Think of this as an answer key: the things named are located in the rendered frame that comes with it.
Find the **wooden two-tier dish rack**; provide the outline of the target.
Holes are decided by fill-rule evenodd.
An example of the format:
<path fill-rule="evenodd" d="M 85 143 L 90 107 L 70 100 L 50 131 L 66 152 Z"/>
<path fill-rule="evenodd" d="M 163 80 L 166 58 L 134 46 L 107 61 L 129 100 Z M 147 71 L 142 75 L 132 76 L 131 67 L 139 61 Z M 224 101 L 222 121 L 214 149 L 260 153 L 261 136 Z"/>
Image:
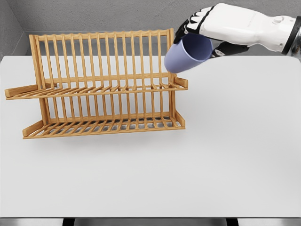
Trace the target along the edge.
<path fill-rule="evenodd" d="M 163 65 L 173 38 L 173 29 L 30 35 L 36 83 L 5 90 L 39 100 L 41 120 L 23 137 L 184 129 L 175 93 L 188 81 Z"/>

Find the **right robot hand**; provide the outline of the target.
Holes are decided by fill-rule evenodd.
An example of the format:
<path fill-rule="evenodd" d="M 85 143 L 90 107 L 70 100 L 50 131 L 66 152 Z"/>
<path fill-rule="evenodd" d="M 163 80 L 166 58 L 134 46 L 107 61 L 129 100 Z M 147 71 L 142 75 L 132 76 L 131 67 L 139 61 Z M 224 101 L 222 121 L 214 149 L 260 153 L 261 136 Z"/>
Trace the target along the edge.
<path fill-rule="evenodd" d="M 184 35 L 194 33 L 221 41 L 212 51 L 212 58 L 246 52 L 258 43 L 255 28 L 251 26 L 256 15 L 258 13 L 253 10 L 225 3 L 203 8 L 180 25 L 174 43 Z"/>

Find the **lavender plastic cup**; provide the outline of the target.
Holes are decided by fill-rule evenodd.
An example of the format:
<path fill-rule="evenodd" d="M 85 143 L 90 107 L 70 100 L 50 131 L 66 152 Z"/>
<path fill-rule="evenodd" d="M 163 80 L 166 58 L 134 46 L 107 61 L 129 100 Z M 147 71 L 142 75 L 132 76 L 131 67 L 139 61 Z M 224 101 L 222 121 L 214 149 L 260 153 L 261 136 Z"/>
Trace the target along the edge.
<path fill-rule="evenodd" d="M 211 57 L 213 51 L 209 38 L 188 33 L 168 50 L 164 65 L 171 73 L 180 73 L 193 68 Z"/>

